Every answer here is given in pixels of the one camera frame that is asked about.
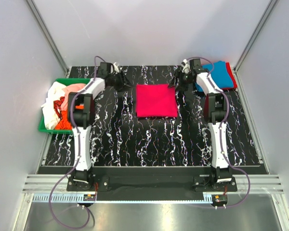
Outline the magenta t shirt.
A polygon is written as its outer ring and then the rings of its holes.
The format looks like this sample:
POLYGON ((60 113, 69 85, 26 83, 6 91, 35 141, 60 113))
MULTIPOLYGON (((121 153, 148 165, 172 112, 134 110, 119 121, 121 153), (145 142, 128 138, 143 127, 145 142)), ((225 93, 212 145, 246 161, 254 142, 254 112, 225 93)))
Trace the magenta t shirt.
POLYGON ((178 116, 175 88, 168 84, 136 85, 136 115, 143 117, 178 116))

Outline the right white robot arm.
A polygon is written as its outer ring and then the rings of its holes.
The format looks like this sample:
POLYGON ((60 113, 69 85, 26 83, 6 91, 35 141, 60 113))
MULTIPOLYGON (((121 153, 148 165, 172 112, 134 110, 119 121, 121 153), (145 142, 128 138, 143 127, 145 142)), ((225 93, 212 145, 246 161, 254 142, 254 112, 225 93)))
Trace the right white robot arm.
POLYGON ((226 141, 230 106, 227 95, 211 77, 212 70, 204 68, 201 59, 200 57, 184 59, 168 87, 188 90, 188 85, 196 83, 205 94, 203 116, 210 129, 212 146, 211 173, 206 184, 213 190, 219 191, 232 180, 226 141))

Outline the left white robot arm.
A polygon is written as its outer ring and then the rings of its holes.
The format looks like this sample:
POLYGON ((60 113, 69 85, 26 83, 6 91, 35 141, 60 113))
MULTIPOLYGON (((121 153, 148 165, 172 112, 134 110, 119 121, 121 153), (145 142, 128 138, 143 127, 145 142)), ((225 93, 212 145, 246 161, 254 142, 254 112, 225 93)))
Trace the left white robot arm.
POLYGON ((75 160, 68 172, 71 182, 88 191, 94 186, 90 156, 90 132, 95 121, 94 100, 107 87, 122 92, 132 88, 117 62, 101 62, 88 84, 68 95, 68 121, 74 136, 75 160))

